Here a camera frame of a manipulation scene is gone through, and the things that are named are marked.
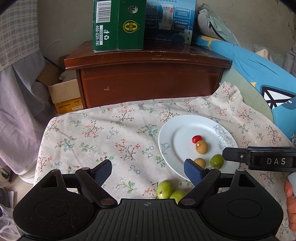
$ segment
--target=clear plastic bag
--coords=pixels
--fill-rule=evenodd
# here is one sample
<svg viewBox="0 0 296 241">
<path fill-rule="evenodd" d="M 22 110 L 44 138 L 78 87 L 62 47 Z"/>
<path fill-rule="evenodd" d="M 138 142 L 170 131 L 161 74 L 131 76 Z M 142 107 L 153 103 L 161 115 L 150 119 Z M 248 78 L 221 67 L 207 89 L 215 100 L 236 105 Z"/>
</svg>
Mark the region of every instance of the clear plastic bag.
<svg viewBox="0 0 296 241">
<path fill-rule="evenodd" d="M 17 227 L 12 218 L 12 208 L 0 204 L 2 217 L 0 217 L 0 237 L 6 241 L 16 241 L 20 238 Z"/>
</svg>

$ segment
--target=red cherry tomato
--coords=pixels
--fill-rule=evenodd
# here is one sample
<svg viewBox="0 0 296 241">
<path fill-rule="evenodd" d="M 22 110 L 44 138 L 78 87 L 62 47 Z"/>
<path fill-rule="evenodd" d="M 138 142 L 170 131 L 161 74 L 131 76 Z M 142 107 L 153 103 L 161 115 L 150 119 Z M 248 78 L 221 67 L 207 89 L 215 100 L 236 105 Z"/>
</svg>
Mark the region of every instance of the red cherry tomato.
<svg viewBox="0 0 296 241">
<path fill-rule="evenodd" d="M 194 144 L 196 144 L 198 141 L 202 140 L 202 137 L 201 136 L 194 136 L 192 137 L 192 142 Z"/>
</svg>

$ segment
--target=blue box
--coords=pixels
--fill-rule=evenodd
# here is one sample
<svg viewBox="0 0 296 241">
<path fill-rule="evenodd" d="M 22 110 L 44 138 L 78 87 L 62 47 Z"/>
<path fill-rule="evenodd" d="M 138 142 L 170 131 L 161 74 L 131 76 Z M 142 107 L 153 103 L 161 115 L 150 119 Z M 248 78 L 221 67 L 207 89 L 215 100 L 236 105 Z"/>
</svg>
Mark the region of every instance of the blue box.
<svg viewBox="0 0 296 241">
<path fill-rule="evenodd" d="M 147 0 L 146 39 L 191 44 L 196 0 Z"/>
</svg>

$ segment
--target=floral tablecloth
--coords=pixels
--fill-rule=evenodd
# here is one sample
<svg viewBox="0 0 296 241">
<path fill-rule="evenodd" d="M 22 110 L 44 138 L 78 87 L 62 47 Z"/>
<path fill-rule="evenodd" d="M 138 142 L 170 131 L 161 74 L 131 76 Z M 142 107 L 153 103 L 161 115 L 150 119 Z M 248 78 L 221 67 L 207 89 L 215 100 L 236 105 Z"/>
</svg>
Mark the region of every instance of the floral tablecloth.
<svg viewBox="0 0 296 241">
<path fill-rule="evenodd" d="M 110 159 L 112 174 L 103 188 L 118 201 L 121 198 L 156 198 L 158 183 L 166 179 L 172 181 L 175 189 L 189 191 L 192 183 L 166 165 L 157 142 L 164 123 L 188 114 L 202 115 L 221 124 L 241 148 L 292 146 L 270 120 L 243 103 L 236 86 L 225 82 L 208 97 L 121 103 L 53 118 L 41 142 L 35 183 L 51 169 L 74 173 L 81 167 L 93 168 L 104 159 Z M 283 191 L 287 174 L 248 172 L 284 210 L 277 238 L 295 240 L 295 233 L 288 227 Z"/>
</svg>

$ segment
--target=wooden nightstand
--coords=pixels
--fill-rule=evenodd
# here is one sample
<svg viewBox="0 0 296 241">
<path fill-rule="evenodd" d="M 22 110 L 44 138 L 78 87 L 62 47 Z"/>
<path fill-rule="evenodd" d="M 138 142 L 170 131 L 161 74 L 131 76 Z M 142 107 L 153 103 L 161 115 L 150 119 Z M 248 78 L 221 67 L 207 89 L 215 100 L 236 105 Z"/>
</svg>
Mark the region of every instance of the wooden nightstand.
<svg viewBox="0 0 296 241">
<path fill-rule="evenodd" d="M 232 61 L 197 45 L 146 40 L 142 51 L 94 53 L 84 42 L 64 60 L 76 70 L 84 108 L 211 95 Z"/>
</svg>

